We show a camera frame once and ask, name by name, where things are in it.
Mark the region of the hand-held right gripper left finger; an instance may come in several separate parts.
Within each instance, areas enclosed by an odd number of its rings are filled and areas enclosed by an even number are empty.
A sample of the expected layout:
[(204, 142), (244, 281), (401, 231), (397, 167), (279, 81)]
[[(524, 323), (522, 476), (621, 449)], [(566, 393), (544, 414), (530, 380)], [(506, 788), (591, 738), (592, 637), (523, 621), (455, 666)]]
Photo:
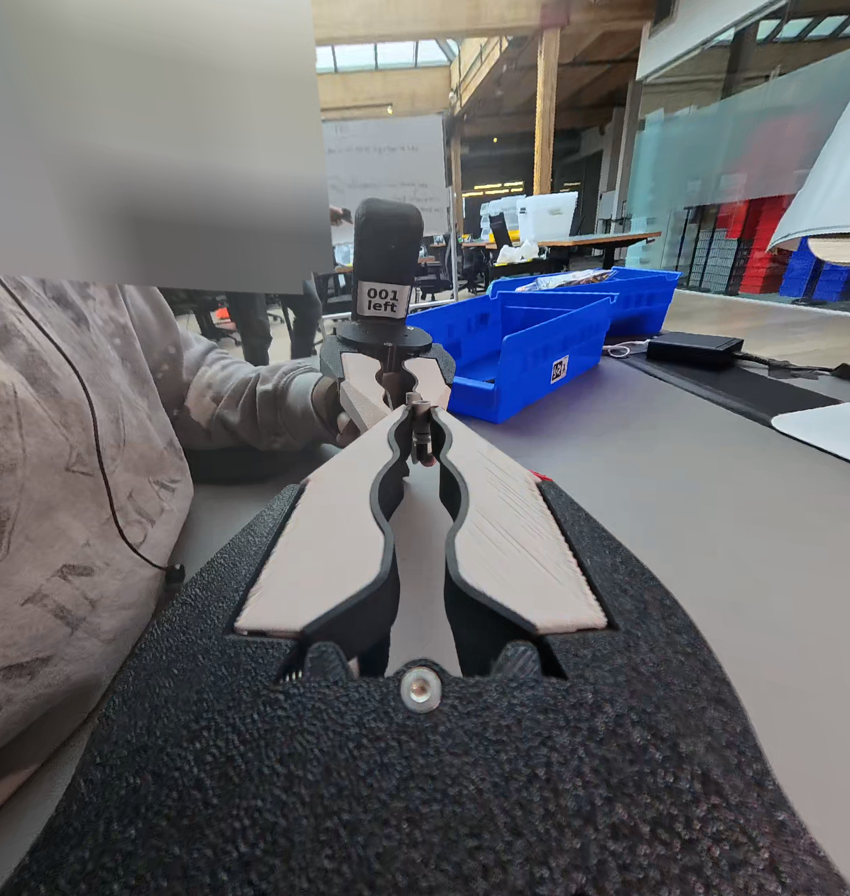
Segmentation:
[(396, 409), (315, 470), (249, 588), (235, 633), (331, 643), (385, 674), (400, 580), (391, 522), (409, 474), (409, 410)]

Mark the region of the clear bag of toy parts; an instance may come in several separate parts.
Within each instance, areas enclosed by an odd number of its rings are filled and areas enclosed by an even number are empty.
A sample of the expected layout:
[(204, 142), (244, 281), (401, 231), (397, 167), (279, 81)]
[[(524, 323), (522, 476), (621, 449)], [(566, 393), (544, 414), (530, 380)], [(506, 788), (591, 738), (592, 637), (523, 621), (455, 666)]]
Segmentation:
[(514, 291), (531, 293), (566, 288), (578, 289), (588, 285), (601, 284), (612, 276), (613, 271), (611, 269), (603, 270), (599, 268), (584, 271), (543, 274), (528, 282), (522, 282), (518, 286), (515, 286)]

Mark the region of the person's left forearm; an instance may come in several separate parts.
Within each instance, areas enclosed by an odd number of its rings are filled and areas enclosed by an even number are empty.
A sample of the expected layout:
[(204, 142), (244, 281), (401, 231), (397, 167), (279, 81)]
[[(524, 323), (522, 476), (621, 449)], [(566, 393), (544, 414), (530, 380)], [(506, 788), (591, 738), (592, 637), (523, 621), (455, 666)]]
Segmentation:
[(255, 366), (186, 330), (181, 350), (182, 402), (173, 417), (181, 447), (298, 451), (331, 443), (312, 407), (322, 374), (311, 364)]

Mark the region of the white storage boxes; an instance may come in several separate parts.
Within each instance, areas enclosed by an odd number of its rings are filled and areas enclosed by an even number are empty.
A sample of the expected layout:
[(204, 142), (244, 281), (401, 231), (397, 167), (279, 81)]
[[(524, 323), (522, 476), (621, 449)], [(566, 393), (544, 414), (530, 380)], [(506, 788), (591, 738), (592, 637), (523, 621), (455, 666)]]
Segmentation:
[(495, 195), (481, 206), (481, 239), (493, 237), (492, 219), (503, 217), (513, 241), (562, 240), (578, 234), (583, 213), (578, 191), (540, 196)]

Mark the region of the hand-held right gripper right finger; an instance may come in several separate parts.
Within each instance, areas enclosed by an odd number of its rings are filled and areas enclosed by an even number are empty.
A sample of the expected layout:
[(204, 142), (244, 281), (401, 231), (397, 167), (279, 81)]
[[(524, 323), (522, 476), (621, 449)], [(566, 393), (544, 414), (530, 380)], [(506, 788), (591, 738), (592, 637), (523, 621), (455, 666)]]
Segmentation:
[(439, 408), (439, 497), (451, 524), (444, 605), (463, 674), (490, 674), (509, 644), (560, 674), (550, 638), (602, 632), (609, 614), (544, 496), (549, 483)]

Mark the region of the blue storage bin white label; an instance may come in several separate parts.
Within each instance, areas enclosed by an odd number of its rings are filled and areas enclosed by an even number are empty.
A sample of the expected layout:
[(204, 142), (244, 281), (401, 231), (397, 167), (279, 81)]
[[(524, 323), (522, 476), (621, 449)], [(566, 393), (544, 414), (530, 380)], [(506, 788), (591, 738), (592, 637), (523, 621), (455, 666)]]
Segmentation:
[(415, 314), (455, 362), (449, 411), (503, 423), (599, 363), (616, 295), (498, 292)]

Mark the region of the stacks of coloured storage crates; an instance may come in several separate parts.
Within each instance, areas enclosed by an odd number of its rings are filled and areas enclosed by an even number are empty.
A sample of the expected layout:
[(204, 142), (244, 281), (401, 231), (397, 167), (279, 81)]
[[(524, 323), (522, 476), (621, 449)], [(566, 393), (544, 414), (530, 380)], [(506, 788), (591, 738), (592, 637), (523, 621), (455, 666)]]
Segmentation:
[(817, 258), (802, 238), (795, 249), (768, 242), (792, 196), (686, 206), (670, 231), (669, 266), (686, 289), (790, 304), (850, 307), (850, 268)]

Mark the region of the large whiteboard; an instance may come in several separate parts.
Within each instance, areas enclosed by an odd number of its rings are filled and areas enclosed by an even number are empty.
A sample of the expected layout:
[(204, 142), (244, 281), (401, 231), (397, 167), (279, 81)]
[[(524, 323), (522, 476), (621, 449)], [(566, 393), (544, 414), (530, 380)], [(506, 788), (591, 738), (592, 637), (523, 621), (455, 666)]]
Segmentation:
[(415, 205), (424, 235), (449, 230), (443, 118), (326, 121), (327, 194), (331, 206), (355, 213), (371, 197)]

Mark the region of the person's left hand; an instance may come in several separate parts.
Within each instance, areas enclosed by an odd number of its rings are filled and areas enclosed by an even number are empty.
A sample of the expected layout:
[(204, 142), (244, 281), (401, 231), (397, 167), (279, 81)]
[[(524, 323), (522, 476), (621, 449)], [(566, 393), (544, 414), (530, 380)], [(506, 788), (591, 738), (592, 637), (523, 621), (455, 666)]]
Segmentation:
[(358, 426), (341, 405), (340, 386), (335, 379), (320, 376), (311, 393), (311, 402), (321, 428), (333, 445), (343, 449), (359, 437)]

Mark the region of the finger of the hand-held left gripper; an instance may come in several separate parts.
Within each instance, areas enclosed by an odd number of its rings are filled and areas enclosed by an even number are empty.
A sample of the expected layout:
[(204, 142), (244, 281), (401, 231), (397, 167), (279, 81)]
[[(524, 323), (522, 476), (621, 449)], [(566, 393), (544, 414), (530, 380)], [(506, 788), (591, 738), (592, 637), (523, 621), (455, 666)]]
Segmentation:
[(404, 371), (411, 375), (414, 384), (406, 390), (405, 404), (426, 401), (431, 408), (448, 410), (452, 393), (453, 374), (445, 381), (442, 369), (432, 357), (413, 357), (404, 362)]
[(374, 357), (355, 352), (340, 356), (342, 378), (339, 386), (340, 439), (355, 439), (370, 432), (385, 436), (392, 424), (392, 409), (378, 377), (382, 364)]

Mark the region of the person's grey patterned sweatshirt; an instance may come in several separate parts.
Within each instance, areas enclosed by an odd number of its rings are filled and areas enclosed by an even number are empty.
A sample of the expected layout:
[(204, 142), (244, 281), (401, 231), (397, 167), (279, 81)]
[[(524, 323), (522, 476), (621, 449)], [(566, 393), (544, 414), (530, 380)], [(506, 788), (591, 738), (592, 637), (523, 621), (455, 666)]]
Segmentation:
[(182, 348), (154, 289), (0, 275), (0, 809), (153, 614), (192, 495)]

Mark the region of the long wooden work table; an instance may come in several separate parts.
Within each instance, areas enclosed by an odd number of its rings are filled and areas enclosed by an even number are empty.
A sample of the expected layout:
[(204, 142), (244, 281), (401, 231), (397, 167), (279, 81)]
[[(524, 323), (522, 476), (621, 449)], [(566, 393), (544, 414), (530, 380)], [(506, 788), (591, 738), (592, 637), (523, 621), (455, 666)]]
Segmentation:
[(652, 242), (662, 236), (661, 230), (632, 231), (626, 233), (603, 233), (578, 235), (561, 240), (542, 240), (538, 242), (538, 257), (520, 263), (495, 263), (498, 257), (497, 246), (489, 241), (463, 241), (464, 250), (486, 252), (488, 255), (485, 275), (486, 285), (494, 280), (514, 276), (530, 276), (560, 273), (562, 262), (568, 263), (576, 249), (589, 249), (601, 253), (600, 268), (609, 270), (615, 262), (616, 252), (642, 242)]

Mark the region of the black power adapter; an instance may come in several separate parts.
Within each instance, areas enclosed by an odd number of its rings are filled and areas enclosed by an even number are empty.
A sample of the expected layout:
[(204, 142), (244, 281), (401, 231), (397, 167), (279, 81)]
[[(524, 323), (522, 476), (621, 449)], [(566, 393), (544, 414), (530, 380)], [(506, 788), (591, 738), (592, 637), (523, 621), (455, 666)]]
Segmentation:
[(647, 361), (720, 371), (735, 364), (744, 340), (720, 335), (670, 331), (648, 340)]

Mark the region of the grey desk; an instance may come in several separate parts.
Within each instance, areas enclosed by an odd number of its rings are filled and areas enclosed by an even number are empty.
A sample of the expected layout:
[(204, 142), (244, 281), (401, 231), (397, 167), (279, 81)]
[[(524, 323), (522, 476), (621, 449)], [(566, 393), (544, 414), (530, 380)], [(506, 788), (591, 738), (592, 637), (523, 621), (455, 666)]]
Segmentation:
[(489, 430), (610, 631), (550, 676), (288, 682), (226, 633), (289, 496), (121, 673), (4, 894), (850, 894), (850, 466), (602, 363)]

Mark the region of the grey toy beam with pins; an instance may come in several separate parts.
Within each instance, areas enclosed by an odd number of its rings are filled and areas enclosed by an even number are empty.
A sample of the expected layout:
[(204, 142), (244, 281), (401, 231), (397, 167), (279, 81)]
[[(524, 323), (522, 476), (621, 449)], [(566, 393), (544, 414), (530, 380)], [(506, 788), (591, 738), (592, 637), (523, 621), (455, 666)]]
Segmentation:
[(437, 459), (432, 445), (432, 403), (418, 392), (406, 394), (406, 408), (411, 426), (411, 461), (422, 467), (432, 467)]

